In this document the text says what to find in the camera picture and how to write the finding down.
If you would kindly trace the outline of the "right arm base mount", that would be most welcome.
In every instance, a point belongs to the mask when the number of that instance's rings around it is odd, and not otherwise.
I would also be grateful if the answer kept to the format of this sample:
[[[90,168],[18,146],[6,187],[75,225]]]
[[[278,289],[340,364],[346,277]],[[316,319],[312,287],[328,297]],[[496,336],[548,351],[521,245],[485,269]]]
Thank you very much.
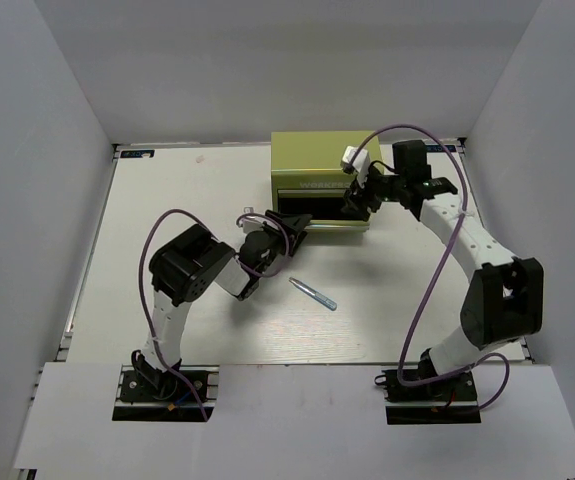
[[[473,375],[419,387],[403,386],[397,370],[382,370],[374,378],[376,387],[385,394],[388,425],[455,425],[479,424],[481,416]]]

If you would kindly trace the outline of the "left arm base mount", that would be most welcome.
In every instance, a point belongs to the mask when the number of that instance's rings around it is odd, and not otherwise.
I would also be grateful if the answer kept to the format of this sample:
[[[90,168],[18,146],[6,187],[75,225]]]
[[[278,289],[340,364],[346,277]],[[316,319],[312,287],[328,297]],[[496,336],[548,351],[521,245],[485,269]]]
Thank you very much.
[[[181,373],[192,383],[203,404],[206,416],[189,387],[175,376],[161,393],[144,380],[131,366],[124,366],[119,377],[112,420],[123,422],[203,423],[216,405],[219,368],[190,366]]]

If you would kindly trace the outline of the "blue utility knife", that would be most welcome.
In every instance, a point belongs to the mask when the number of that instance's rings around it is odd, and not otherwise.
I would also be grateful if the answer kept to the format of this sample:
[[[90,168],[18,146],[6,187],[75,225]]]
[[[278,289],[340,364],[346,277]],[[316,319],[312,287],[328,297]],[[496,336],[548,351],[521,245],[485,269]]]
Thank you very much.
[[[327,297],[326,295],[322,294],[318,290],[314,289],[313,287],[307,285],[306,283],[298,280],[294,277],[289,278],[289,282],[297,288],[299,291],[307,295],[308,297],[315,300],[317,303],[323,305],[330,311],[335,311],[337,309],[337,303]]]

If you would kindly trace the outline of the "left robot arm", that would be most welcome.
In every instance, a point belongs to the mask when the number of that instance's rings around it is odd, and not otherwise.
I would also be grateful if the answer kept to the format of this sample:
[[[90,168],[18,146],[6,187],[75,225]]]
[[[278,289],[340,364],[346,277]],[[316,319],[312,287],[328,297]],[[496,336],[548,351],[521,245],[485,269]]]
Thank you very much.
[[[147,258],[149,246],[162,220],[148,234],[138,265],[138,289],[149,334],[144,347],[132,353],[132,367],[155,398],[172,396],[181,379],[181,339],[191,305],[213,284],[239,301],[247,299],[263,278],[277,275],[307,236],[310,214],[268,210],[245,212],[236,225],[245,232],[234,249],[220,241],[193,214],[178,213],[194,224]]]

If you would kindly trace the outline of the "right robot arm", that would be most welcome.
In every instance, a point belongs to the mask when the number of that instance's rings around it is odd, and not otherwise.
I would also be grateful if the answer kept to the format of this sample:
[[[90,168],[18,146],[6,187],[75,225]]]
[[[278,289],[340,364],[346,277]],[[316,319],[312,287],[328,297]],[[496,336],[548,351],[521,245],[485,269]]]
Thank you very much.
[[[416,379],[400,381],[439,399],[453,389],[455,376],[541,330],[544,269],[503,247],[468,215],[464,188],[433,176],[422,141],[399,142],[393,153],[393,167],[379,169],[364,149],[345,149],[341,167],[354,177],[345,209],[367,219],[384,202],[400,204],[444,244],[439,262],[455,259],[469,281],[459,326],[422,354]]]

